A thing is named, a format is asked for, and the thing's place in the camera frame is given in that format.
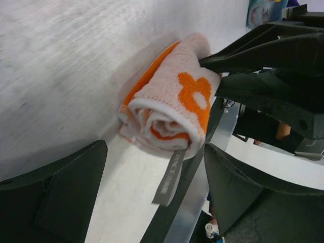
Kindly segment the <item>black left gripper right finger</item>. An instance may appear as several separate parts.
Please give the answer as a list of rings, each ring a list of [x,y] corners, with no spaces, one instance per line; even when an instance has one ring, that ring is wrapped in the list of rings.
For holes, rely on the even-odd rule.
[[[323,242],[323,191],[204,147],[212,205],[226,242]]]

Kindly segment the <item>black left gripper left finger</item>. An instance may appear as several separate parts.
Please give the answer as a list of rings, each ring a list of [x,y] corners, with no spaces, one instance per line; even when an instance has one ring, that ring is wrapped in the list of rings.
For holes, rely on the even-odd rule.
[[[108,147],[103,140],[1,182],[1,242],[84,242]]]

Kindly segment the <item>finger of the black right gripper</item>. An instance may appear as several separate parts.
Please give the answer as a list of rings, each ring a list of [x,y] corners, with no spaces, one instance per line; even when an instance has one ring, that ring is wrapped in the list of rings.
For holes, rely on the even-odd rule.
[[[292,21],[260,25],[199,63],[214,72],[257,71],[263,67],[323,72],[323,28]]]
[[[323,95],[290,86],[272,73],[226,76],[216,95],[268,114],[305,138],[323,138]]]

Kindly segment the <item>orange flower pattern towel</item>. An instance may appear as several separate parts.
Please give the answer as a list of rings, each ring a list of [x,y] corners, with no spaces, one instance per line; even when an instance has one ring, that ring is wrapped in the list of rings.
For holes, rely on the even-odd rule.
[[[221,75],[199,64],[210,54],[201,33],[170,45],[148,67],[118,110],[120,135],[139,149],[170,158],[184,150],[186,159],[205,142],[214,95]]]

